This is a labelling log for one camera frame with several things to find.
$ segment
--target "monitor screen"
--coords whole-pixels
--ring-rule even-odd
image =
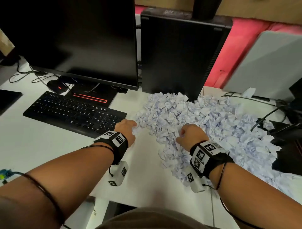
[[[0,28],[34,69],[138,87],[134,1],[25,1],[11,9],[5,14],[14,19]]]

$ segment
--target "keyboard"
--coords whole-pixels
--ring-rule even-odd
[[[127,113],[45,92],[23,115],[53,126],[97,138],[114,130]]]

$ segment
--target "pile of crumpled paper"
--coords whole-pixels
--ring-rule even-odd
[[[231,104],[226,97],[200,95],[194,103],[187,100],[181,93],[155,93],[136,115],[139,128],[135,131],[147,127],[158,143],[165,144],[164,150],[159,152],[163,168],[169,168],[184,185],[189,184],[183,170],[189,165],[191,156],[184,148],[176,146],[175,139],[184,124],[196,124],[211,140],[229,150],[236,164],[292,197],[288,182],[294,176],[271,168],[280,147],[270,143],[273,137],[266,131],[260,128],[250,131],[256,124],[256,117],[243,114],[241,105]],[[270,129],[273,125],[267,121],[265,127]]]

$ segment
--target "computer mouse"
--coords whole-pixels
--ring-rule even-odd
[[[66,87],[65,84],[61,83],[57,79],[49,81],[46,85],[50,90],[57,94],[62,94],[63,92],[68,90],[68,87]]]

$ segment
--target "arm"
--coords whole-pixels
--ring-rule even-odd
[[[115,131],[121,132],[127,138],[128,147],[135,141],[133,126],[136,123],[132,120],[123,120],[115,126]],[[110,147],[105,143],[95,144]],[[28,174],[48,190],[67,219],[90,194],[113,159],[113,153],[109,149],[90,147],[58,157],[34,168]],[[21,212],[23,218],[12,220],[19,220],[21,224],[25,222],[26,228],[28,224],[31,224],[31,228],[54,229],[61,226],[49,199],[24,177],[18,177],[0,187],[0,213],[6,212],[8,206]],[[8,217],[18,215],[11,212],[6,214]]]
[[[181,134],[184,137],[176,140],[187,151],[196,143],[209,140],[194,124],[184,125]],[[210,172],[214,187],[222,168],[220,165]],[[236,164],[227,163],[218,193],[227,209],[245,222],[265,229],[301,228],[302,205]],[[242,223],[238,225],[242,229],[250,228]]]

